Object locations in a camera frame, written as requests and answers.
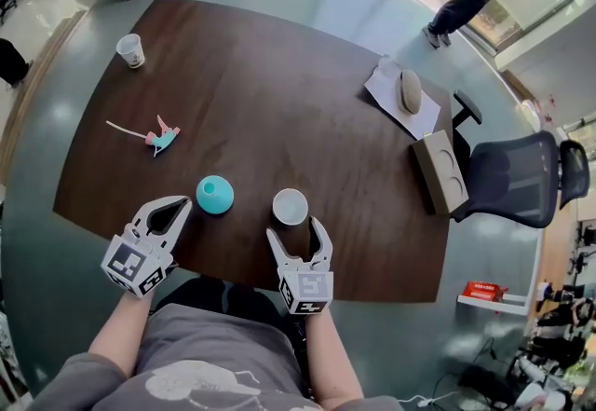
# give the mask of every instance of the white paper cup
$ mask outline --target white paper cup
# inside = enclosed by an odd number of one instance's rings
[[[308,215],[305,195],[296,189],[280,190],[273,198],[273,215],[281,224],[298,226]]]
[[[124,58],[130,68],[139,68],[145,63],[145,55],[142,52],[141,38],[137,34],[123,36],[115,46],[118,54]]]

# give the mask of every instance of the cardboard box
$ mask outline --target cardboard box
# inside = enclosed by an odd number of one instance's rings
[[[412,144],[438,214],[450,215],[467,201],[464,178],[444,130]]]

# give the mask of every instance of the dark wood tabletop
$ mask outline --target dark wood tabletop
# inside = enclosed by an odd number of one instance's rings
[[[78,126],[54,211],[110,239],[145,203],[195,197],[210,174],[234,187],[222,217],[194,205],[174,256],[199,273],[277,289],[265,237],[271,203],[302,191],[332,242],[334,297],[432,302],[449,218],[434,215],[413,138],[375,106],[363,85],[379,56],[317,30],[248,10],[155,0],[133,29],[146,62],[115,56]],[[422,79],[440,106],[435,130],[451,137],[449,94]],[[153,148],[105,124],[181,133]],[[307,258],[306,222],[279,235]]]

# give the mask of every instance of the toy bird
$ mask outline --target toy bird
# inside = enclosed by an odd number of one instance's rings
[[[180,133],[180,128],[170,128],[166,123],[164,123],[163,119],[157,115],[157,122],[161,127],[161,136],[157,136],[154,132],[149,131],[147,134],[140,134],[139,132],[134,132],[131,130],[125,130],[120,126],[106,121],[107,124],[116,128],[117,130],[121,130],[128,134],[132,134],[133,136],[138,136],[139,138],[143,138],[145,140],[145,144],[153,146],[156,150],[153,154],[153,157],[157,156],[161,153],[164,149],[166,149],[173,141],[176,139],[176,136]]]

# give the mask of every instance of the white paper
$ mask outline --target white paper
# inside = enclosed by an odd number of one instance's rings
[[[422,139],[425,134],[435,130],[440,106],[422,92],[420,111],[416,115],[402,111],[398,106],[400,99],[396,89],[396,82],[400,74],[401,68],[385,55],[379,60],[379,65],[364,86],[379,103],[379,106],[397,119],[415,139]]]

